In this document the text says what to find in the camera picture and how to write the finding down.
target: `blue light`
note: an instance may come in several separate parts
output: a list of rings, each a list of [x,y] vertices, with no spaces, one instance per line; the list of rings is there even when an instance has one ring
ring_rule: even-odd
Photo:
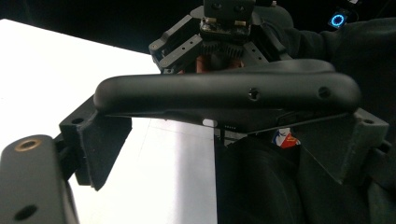
[[[344,15],[336,14],[332,16],[332,26],[339,27],[344,23],[344,21],[345,21]]]

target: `gear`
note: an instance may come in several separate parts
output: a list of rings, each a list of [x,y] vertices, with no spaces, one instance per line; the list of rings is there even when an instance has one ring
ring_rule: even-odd
[[[231,58],[240,58],[244,53],[244,48],[233,44],[225,44],[224,52]]]
[[[201,55],[213,54],[219,50],[219,41],[204,41],[201,46]]]

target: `screw hole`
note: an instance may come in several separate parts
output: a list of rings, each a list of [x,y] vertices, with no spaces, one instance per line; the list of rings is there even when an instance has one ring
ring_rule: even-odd
[[[363,122],[368,124],[374,124],[374,122],[370,119],[364,119]]]
[[[37,211],[37,206],[31,204],[22,208],[17,214],[15,214],[14,219],[17,221],[23,221],[31,217]]]
[[[233,8],[233,11],[236,13],[241,13],[241,12],[245,11],[245,8],[242,6],[236,6]]]
[[[80,124],[84,119],[73,119],[72,124]]]
[[[259,99],[259,92],[255,88],[251,88],[250,91],[248,92],[248,97],[252,101],[257,101]]]
[[[213,8],[214,10],[220,10],[221,7],[222,7],[222,5],[221,5],[220,3],[214,3],[214,4],[212,4],[212,8]]]
[[[332,95],[332,92],[327,87],[320,87],[318,90],[319,97],[322,99],[327,99]]]
[[[38,147],[40,144],[41,144],[41,141],[39,139],[29,139],[29,140],[19,143],[15,147],[15,150],[19,151],[19,152],[28,151],[28,150]]]

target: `white table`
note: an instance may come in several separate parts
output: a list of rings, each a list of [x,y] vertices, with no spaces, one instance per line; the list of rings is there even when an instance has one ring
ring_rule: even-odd
[[[1,20],[0,150],[28,135],[55,137],[108,77],[157,73],[149,55]],[[133,119],[105,186],[70,183],[81,223],[216,223],[213,130]]]

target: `black clothing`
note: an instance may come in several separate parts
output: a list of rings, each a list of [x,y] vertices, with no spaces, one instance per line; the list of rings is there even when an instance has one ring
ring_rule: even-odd
[[[390,125],[387,139],[396,140],[396,18],[347,24],[320,34],[272,25],[295,59],[332,63],[361,88],[361,107]]]
[[[328,61],[354,78],[361,107],[389,123],[387,138],[396,144],[396,18],[320,34],[277,20],[265,21],[289,55]],[[219,223],[370,223],[367,186],[335,183],[298,147],[286,150],[297,152],[299,162],[288,160],[285,149],[254,137],[216,149],[221,150],[216,155]]]

